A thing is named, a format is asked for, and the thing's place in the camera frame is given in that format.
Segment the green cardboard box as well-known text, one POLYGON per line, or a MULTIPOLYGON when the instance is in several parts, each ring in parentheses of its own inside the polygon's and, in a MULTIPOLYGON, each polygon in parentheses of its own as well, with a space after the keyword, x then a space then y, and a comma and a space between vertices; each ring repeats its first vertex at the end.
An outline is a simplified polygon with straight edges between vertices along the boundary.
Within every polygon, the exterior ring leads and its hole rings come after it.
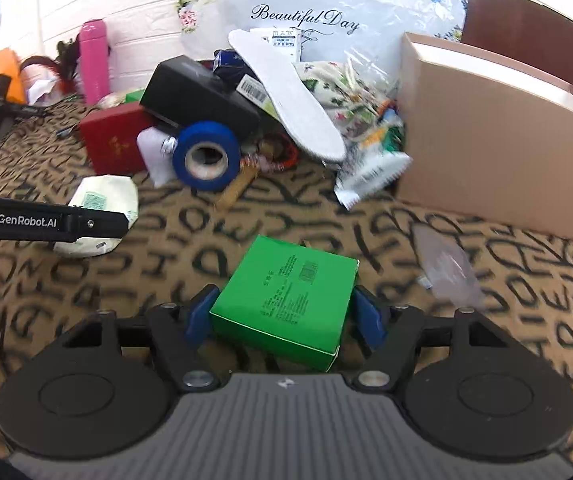
POLYGON ((210 309, 214 333, 319 372, 341 347, 354 258, 259 236, 210 309))

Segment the clear plastic wrapper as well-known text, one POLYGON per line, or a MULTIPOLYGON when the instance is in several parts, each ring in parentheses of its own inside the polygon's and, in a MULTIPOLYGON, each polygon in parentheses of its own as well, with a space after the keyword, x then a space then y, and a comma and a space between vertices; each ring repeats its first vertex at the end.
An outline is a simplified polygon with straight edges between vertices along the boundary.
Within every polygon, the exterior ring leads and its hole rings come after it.
POLYGON ((413 226, 412 235, 423 271, 420 282, 438 300, 448 300, 454 307, 471 310, 484 307, 484 294, 467 253, 429 226, 413 226))

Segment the white round packet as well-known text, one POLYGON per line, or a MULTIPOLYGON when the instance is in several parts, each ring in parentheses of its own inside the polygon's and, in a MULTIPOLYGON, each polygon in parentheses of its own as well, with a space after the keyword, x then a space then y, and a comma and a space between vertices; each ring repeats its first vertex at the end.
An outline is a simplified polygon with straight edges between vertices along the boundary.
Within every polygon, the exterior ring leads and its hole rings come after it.
MULTIPOLYGON (((134 181, 125 176, 95 176, 83 178, 78 185, 70 206, 86 209, 119 212, 128 219, 128 228, 139 218, 139 197, 134 181)), ((55 243, 53 250, 67 258, 99 257, 112 252, 123 237, 82 237, 73 243, 55 243)))

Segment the closed red box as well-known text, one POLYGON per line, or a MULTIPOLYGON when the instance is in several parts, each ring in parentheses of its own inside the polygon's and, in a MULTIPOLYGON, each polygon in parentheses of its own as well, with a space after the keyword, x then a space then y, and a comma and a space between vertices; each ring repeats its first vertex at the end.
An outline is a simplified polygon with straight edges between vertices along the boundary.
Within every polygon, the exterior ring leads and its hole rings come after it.
POLYGON ((137 137, 156 124, 154 116, 136 102, 87 115, 79 124, 79 134, 94 172, 99 176, 130 176, 143 171, 145 163, 137 137))

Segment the letter patterned tablecloth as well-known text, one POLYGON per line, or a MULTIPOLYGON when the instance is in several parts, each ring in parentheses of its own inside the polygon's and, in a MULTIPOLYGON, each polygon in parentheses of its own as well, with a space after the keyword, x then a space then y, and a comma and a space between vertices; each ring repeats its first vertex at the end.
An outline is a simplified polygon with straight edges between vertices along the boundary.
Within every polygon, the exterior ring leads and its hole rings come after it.
MULTIPOLYGON (((222 285, 263 237, 269 266, 303 285, 338 271, 393 304, 451 312, 421 285, 412 229, 429 226, 469 254, 495 322, 573 383, 573 242, 376 195, 339 206, 323 167, 301 162, 256 179, 236 206, 179 183, 136 177, 139 217, 106 255, 71 259, 44 243, 0 242, 0 382, 82 315, 131 315, 222 285)), ((3 444, 0 441, 0 452, 3 444)), ((573 458, 573 435, 569 440, 573 458)))

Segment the green white snack packet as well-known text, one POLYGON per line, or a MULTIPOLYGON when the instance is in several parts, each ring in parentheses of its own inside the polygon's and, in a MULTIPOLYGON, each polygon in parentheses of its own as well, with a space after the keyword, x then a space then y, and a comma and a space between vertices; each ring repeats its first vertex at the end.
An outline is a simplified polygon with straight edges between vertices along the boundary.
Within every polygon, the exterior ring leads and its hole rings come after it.
POLYGON ((358 142, 337 171, 334 193, 347 210, 403 175, 412 164, 405 148, 405 124, 396 110, 387 108, 358 142))

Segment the blue tape roll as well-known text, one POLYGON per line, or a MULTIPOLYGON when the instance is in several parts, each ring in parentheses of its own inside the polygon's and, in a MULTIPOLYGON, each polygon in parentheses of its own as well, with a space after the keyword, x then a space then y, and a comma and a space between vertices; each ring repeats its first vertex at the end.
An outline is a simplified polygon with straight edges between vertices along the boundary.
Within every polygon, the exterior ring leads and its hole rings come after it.
POLYGON ((178 179, 200 191, 219 192, 239 174, 240 144, 219 122, 195 122, 184 128, 172 154, 178 179))

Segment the pink thermos bottle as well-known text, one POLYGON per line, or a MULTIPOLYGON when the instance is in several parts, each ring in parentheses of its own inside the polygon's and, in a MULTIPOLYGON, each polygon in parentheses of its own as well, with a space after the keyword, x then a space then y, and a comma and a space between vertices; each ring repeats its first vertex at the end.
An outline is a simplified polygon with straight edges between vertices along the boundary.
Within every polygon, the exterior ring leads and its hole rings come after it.
POLYGON ((82 87, 88 105, 96 105, 110 93, 108 68, 108 29, 103 20, 92 20, 81 26, 79 63, 82 87))

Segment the brown cardboard storage box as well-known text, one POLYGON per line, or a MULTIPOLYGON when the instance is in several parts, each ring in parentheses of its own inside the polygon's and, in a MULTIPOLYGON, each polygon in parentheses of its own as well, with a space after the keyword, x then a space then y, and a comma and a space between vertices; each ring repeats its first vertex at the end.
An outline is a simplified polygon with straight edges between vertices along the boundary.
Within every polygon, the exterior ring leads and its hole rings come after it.
POLYGON ((490 51, 401 40, 406 202, 573 240, 573 86, 490 51))

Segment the black rectangular box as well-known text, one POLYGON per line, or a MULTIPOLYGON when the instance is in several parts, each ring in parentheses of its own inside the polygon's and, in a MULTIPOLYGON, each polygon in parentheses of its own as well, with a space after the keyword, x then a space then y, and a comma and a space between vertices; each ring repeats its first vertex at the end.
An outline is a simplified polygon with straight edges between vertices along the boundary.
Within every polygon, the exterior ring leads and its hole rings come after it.
POLYGON ((168 125, 184 128, 195 122, 219 122, 239 140, 260 126, 259 111, 250 101, 187 55, 156 66, 140 104, 168 125))

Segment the white shoe insole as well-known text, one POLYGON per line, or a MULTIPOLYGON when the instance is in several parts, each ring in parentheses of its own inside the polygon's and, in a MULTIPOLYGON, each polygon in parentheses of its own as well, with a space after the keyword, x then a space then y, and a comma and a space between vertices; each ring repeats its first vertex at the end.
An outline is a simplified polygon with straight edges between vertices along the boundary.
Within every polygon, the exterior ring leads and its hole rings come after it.
POLYGON ((300 80, 294 64, 267 41, 246 30, 232 30, 228 41, 264 86, 292 140, 318 159, 344 162, 347 148, 341 133, 300 80))

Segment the white blue medicine box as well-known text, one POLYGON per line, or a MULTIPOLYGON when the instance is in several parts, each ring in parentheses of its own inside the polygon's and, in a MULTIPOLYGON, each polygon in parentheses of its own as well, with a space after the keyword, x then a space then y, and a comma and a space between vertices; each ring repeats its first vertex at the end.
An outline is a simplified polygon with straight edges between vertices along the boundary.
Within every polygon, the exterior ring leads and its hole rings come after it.
POLYGON ((285 55, 292 63, 301 60, 301 32, 293 27, 265 27, 262 39, 285 55))

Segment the floral white plastic bag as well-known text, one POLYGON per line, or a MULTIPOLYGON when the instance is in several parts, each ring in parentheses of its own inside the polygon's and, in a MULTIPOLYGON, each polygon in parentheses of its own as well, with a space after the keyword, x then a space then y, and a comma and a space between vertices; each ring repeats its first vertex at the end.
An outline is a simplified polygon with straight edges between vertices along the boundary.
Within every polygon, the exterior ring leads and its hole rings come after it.
POLYGON ((344 62, 355 55, 389 81, 407 32, 457 41, 469 0, 177 0, 184 52, 195 60, 228 47, 233 29, 294 28, 300 57, 344 62))

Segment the dark brown wooden board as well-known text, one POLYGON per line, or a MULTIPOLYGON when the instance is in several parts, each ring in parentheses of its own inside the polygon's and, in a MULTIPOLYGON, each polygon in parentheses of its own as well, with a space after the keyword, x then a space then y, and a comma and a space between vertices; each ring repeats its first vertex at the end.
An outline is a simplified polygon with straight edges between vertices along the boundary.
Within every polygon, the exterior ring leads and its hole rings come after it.
POLYGON ((469 0, 462 41, 573 84, 573 20, 536 1, 469 0))

